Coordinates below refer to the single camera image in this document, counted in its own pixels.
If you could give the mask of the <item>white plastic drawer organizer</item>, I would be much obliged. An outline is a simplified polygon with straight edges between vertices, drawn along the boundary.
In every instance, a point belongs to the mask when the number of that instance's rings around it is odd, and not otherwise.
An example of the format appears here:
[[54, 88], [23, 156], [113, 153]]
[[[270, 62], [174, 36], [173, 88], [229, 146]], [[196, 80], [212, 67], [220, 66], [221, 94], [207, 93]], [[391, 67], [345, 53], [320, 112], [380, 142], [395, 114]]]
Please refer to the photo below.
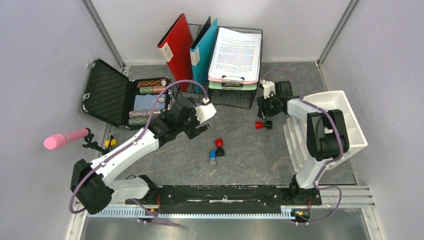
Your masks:
[[[329, 164], [328, 168], [330, 170], [345, 162], [368, 145], [344, 91], [334, 90], [314, 93], [305, 96], [303, 100], [326, 111], [338, 109], [343, 113], [349, 140], [349, 150], [343, 154], [340, 160]], [[307, 149], [307, 113], [316, 111], [315, 107], [301, 102], [298, 98], [288, 102], [287, 112], [289, 117], [283, 128], [291, 163], [296, 173], [302, 169], [306, 160], [312, 158]]]

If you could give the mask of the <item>light green clipboard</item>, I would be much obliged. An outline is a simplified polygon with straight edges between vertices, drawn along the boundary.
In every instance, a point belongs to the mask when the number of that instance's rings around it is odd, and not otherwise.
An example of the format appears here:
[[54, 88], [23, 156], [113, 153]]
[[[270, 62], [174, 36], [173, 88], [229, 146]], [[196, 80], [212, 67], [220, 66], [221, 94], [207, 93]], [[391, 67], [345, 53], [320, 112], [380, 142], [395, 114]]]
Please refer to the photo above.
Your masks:
[[257, 89], [258, 83], [241, 84], [231, 82], [209, 81], [208, 88], [212, 90], [238, 90], [238, 91], [254, 91]]

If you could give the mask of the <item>pink clear clipboard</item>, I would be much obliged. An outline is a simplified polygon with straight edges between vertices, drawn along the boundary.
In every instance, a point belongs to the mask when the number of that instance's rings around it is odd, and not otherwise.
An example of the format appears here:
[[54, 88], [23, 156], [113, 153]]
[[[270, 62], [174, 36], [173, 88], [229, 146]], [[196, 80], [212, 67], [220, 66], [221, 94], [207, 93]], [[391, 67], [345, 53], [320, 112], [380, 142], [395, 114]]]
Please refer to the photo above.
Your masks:
[[246, 79], [245, 77], [239, 76], [227, 76], [222, 75], [221, 77], [208, 77], [211, 82], [231, 83], [231, 84], [254, 84], [259, 81], [259, 78]]

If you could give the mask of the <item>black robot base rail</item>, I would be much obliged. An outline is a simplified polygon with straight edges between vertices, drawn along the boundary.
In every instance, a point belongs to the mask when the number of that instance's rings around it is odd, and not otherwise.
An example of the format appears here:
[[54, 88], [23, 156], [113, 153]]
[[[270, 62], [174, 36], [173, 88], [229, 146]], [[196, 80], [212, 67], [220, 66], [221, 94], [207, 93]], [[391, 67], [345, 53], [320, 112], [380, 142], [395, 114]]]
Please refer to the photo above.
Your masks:
[[279, 185], [163, 185], [137, 199], [161, 214], [278, 214], [282, 206], [320, 206], [319, 190]]

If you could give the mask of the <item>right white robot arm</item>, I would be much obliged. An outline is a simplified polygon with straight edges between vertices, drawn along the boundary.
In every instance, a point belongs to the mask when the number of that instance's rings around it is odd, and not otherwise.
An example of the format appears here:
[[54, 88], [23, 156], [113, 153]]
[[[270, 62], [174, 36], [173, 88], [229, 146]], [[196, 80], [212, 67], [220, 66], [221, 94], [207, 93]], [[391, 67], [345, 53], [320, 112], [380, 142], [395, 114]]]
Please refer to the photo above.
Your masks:
[[258, 117], [284, 113], [306, 124], [305, 146], [309, 156], [289, 185], [289, 199], [302, 204], [318, 193], [318, 182], [331, 162], [350, 148], [344, 113], [325, 110], [300, 96], [294, 96], [289, 81], [259, 80], [263, 95], [258, 97]]

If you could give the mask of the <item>white printed paper sheet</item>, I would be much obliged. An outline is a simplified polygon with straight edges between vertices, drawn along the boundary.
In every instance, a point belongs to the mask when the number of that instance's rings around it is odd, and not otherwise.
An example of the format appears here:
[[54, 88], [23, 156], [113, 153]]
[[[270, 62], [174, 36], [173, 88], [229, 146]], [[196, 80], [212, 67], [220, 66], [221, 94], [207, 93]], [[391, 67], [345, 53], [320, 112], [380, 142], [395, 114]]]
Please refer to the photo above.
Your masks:
[[259, 78], [262, 36], [219, 27], [208, 77]]

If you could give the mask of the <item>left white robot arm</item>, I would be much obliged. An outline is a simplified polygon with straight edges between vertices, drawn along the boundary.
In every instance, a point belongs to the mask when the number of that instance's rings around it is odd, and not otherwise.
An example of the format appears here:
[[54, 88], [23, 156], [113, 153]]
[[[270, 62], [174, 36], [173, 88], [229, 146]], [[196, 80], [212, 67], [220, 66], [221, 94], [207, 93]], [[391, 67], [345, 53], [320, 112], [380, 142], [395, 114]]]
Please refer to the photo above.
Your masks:
[[145, 204], [153, 203], [157, 190], [141, 177], [117, 180], [125, 169], [145, 155], [161, 148], [185, 133], [191, 140], [209, 129], [207, 123], [217, 110], [211, 102], [196, 105], [190, 99], [175, 101], [171, 109], [149, 119], [133, 137], [102, 157], [87, 162], [79, 160], [73, 166], [70, 190], [72, 196], [69, 210], [74, 209], [78, 200], [83, 210], [94, 215], [112, 202], [140, 199]]

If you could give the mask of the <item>red black round stamp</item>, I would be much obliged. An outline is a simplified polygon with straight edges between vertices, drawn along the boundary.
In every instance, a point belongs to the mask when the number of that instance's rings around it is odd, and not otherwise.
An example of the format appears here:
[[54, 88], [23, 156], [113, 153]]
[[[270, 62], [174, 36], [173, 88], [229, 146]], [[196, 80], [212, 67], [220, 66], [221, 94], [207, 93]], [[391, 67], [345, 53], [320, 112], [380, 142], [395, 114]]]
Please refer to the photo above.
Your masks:
[[272, 129], [273, 128], [273, 123], [271, 120], [267, 120], [267, 121], [256, 121], [255, 122], [255, 128], [256, 129]]

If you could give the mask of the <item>red clipboard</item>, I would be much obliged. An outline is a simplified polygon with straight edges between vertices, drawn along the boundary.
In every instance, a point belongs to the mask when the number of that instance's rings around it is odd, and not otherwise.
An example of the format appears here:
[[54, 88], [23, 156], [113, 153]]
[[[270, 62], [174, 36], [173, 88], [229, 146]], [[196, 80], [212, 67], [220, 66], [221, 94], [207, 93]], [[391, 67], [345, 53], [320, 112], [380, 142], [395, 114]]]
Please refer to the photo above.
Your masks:
[[159, 52], [176, 81], [193, 78], [190, 54], [192, 43], [193, 38], [188, 22], [185, 14], [182, 13], [157, 44]]

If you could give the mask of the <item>teal blue clipboard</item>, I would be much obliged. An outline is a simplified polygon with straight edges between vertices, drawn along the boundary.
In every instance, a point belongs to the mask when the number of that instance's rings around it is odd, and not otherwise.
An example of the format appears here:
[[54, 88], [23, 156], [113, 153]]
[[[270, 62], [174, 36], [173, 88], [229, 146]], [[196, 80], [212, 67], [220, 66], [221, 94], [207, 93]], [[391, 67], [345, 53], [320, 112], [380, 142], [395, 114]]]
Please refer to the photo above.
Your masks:
[[208, 80], [209, 66], [215, 47], [217, 33], [218, 19], [215, 18], [214, 21], [211, 21], [211, 17], [209, 16], [190, 46], [192, 79], [202, 86], [204, 86]]

